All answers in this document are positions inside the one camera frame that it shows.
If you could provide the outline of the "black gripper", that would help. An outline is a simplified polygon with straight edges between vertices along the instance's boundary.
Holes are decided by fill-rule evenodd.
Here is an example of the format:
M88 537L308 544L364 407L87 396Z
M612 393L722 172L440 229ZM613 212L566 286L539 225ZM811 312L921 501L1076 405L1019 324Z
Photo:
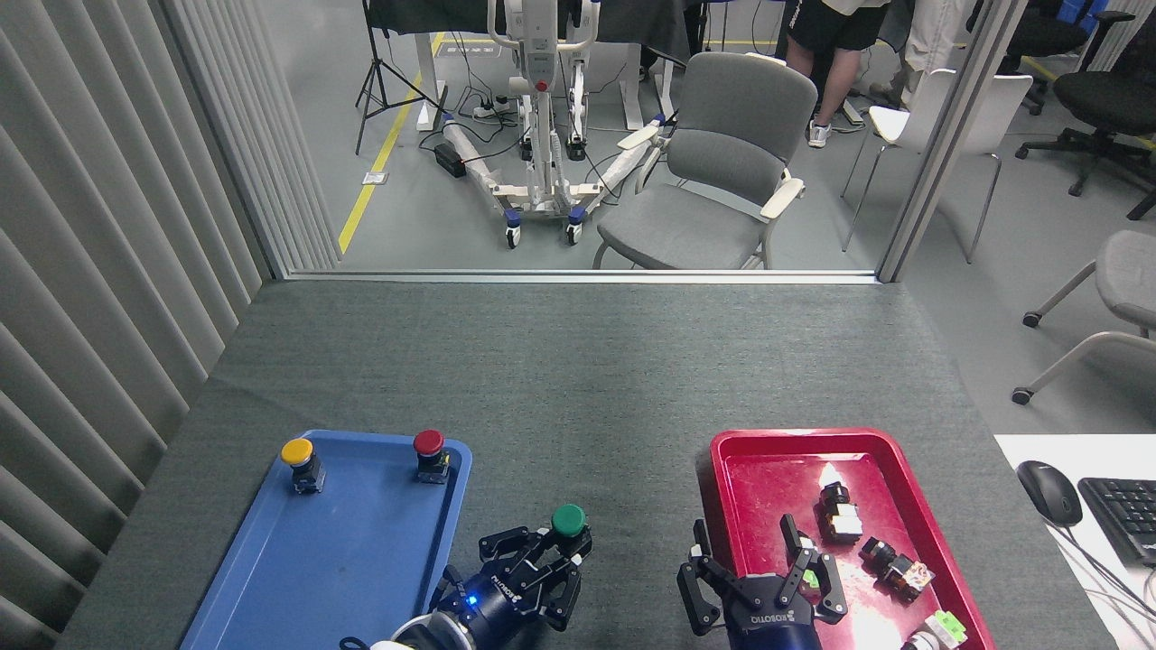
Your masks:
M591 551L591 535L557 535L549 527L520 526L483 535L479 539L482 571L464 579L454 566L446 566L438 585L438 612L449 618L464 647L504 647L538 616L565 631L581 592L579 568ZM520 553L536 568L532 598L507 588L491 562Z
M785 579L740 579L713 557L705 520L694 520L695 544L680 566L677 585L696 636L709 634L718 618L725 616L731 649L820 649L815 618L838 625L846 616L849 606L833 555L818 551L809 535L801 534L793 515L781 515L779 526L788 575ZM814 606L798 593L806 571L814 573L821 589L821 600ZM722 597L722 605L710 604L701 583ZM759 600L759 608L749 605L749 597Z

